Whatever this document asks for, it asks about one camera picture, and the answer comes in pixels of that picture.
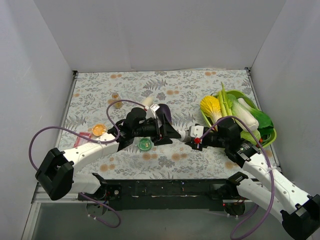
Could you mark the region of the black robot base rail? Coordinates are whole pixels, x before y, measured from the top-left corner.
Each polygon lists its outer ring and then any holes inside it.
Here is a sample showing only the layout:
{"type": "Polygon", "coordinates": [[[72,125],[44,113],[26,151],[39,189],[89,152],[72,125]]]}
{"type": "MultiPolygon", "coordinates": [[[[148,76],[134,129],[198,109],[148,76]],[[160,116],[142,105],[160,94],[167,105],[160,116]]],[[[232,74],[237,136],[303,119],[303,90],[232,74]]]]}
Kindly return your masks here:
{"type": "Polygon", "coordinates": [[[107,180],[87,196],[116,211],[199,209],[242,215],[249,202],[226,179],[107,180]]]}

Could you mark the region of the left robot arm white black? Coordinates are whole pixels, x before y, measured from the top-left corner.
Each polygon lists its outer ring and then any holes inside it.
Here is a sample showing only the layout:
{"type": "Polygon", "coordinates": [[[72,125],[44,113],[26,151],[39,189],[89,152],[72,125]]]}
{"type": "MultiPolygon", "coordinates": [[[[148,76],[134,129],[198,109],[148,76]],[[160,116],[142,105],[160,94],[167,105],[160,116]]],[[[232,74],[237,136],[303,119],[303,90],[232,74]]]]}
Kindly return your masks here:
{"type": "Polygon", "coordinates": [[[69,193],[84,193],[95,200],[106,196],[107,182],[97,173],[80,174],[85,166],[107,155],[117,153],[147,137],[158,145],[172,144],[181,134],[171,125],[160,107],[156,110],[133,108],[126,116],[96,140],[60,151],[51,149],[36,172],[36,179],[53,201],[69,193]]]}

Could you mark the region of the white vitamin B bottle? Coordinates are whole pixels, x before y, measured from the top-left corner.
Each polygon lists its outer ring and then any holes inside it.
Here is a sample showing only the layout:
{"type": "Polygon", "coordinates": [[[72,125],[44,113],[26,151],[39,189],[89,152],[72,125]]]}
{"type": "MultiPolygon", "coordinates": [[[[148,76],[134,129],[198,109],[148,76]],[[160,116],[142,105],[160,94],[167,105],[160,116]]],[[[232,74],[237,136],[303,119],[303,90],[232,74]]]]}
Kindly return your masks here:
{"type": "Polygon", "coordinates": [[[178,129],[177,132],[180,135],[179,140],[183,143],[189,143],[192,138],[190,137],[189,131],[188,130],[180,130],[178,129]]]}

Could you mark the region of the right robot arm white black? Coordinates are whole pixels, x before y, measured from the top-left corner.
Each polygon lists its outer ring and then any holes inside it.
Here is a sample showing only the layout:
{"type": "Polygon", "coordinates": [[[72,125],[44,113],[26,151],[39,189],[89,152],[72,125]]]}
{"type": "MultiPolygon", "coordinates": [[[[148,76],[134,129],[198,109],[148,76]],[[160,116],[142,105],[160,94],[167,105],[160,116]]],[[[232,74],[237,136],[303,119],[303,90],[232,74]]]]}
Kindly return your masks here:
{"type": "Polygon", "coordinates": [[[227,179],[227,195],[245,197],[277,218],[295,240],[306,240],[320,227],[320,196],[300,189],[273,167],[266,151],[240,137],[236,117],[220,118],[212,127],[191,126],[181,131],[181,141],[194,150],[223,148],[227,157],[260,183],[238,172],[227,179]]]}

